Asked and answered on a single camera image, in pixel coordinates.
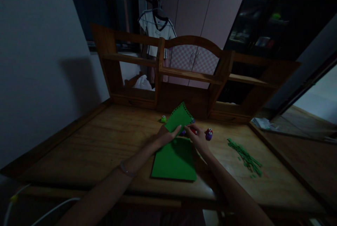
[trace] forearm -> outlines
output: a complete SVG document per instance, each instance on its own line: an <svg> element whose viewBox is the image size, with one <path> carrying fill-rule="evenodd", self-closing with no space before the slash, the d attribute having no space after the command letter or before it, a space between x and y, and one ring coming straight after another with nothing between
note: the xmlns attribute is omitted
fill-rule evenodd
<svg viewBox="0 0 337 226"><path fill-rule="evenodd" d="M225 196L233 208L238 220L244 225L273 225L259 205L245 189L229 174L212 153L202 157L217 178Z"/></svg>
<svg viewBox="0 0 337 226"><path fill-rule="evenodd" d="M139 152L124 161L124 167L136 173L159 149L156 141L146 144ZM117 167L78 201L58 222L58 225L96 225L115 205L132 181Z"/></svg>

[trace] desk drawer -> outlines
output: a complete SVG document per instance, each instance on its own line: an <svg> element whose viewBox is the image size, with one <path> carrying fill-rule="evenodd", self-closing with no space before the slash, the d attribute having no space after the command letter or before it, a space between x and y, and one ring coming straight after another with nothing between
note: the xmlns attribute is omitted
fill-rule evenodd
<svg viewBox="0 0 337 226"><path fill-rule="evenodd" d="M116 97L113 96L112 100L114 104L119 105L127 105L127 106L135 106L139 108L153 109L154 110L154 102L151 101L142 101L137 99L130 99L125 97Z"/></svg>
<svg viewBox="0 0 337 226"><path fill-rule="evenodd" d="M211 112L209 118L211 120L234 122L234 123L240 123L240 124L247 124L251 120L251 118L248 118L248 117L221 114L221 113L218 113L218 112Z"/></svg>

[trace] hand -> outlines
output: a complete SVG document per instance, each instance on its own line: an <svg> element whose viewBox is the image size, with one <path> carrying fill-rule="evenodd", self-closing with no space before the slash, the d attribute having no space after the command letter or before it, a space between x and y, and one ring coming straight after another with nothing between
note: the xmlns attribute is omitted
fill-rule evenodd
<svg viewBox="0 0 337 226"><path fill-rule="evenodd" d="M191 130L191 128L194 128L195 130L198 131L198 134L195 135ZM207 145L206 137L205 137L205 132L199 128L195 124L190 124L185 126L186 133L188 134L189 138L192 140L194 146L196 149L199 151L201 156L204 156L207 153L210 153L210 150Z"/></svg>
<svg viewBox="0 0 337 226"><path fill-rule="evenodd" d="M158 142L159 147L161 148L172 141L178 135L180 129L181 125L179 125L172 133L170 133L165 127L165 124L163 124L156 135L156 142Z"/></svg>

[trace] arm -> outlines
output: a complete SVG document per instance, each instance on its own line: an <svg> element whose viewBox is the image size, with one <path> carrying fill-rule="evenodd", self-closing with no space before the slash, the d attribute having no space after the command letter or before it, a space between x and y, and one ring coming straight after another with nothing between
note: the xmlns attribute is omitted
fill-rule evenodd
<svg viewBox="0 0 337 226"><path fill-rule="evenodd" d="M176 137L180 128L181 126L178 126L173 133L169 133L163 125L154 141L147 143L124 161L125 169L136 173L153 153ZM113 169L105 179L69 209L57 225L97 225L123 195L132 179L119 167Z"/></svg>
<svg viewBox="0 0 337 226"><path fill-rule="evenodd" d="M195 135L189 127L198 131ZM273 225L253 198L240 186L210 152L204 131L195 124L185 127L187 134L218 180L225 196L233 208L237 219L243 225Z"/></svg>

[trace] checkered panel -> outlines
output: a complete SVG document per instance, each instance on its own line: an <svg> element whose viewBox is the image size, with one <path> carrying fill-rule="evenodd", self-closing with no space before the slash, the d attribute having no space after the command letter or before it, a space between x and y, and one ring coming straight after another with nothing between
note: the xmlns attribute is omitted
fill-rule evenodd
<svg viewBox="0 0 337 226"><path fill-rule="evenodd" d="M219 58L217 58L211 51L198 47L196 60L192 71L213 75L217 67Z"/></svg>
<svg viewBox="0 0 337 226"><path fill-rule="evenodd" d="M197 46L180 45L172 48L170 68L180 70L192 70Z"/></svg>

